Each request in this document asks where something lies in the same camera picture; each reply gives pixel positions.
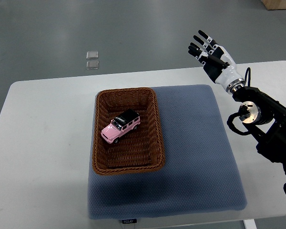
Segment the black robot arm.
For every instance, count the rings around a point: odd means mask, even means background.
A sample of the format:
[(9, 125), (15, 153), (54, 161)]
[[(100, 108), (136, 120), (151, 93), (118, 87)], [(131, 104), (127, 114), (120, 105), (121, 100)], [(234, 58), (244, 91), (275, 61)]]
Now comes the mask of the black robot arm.
[(257, 69), (251, 66), (245, 74), (247, 86), (232, 88), (240, 110), (228, 119), (239, 117), (245, 135), (254, 141), (245, 146), (248, 172), (245, 190), (249, 195), (246, 218), (286, 215), (286, 62)]

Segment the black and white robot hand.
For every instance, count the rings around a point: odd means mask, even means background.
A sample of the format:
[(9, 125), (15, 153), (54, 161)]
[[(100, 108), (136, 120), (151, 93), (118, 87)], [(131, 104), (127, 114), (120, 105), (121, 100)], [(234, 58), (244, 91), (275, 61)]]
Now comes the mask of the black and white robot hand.
[(236, 63), (227, 50), (202, 30), (198, 33), (199, 36), (193, 36), (197, 43), (190, 43), (188, 53), (203, 66), (211, 81), (229, 94), (244, 87), (245, 79), (237, 72)]

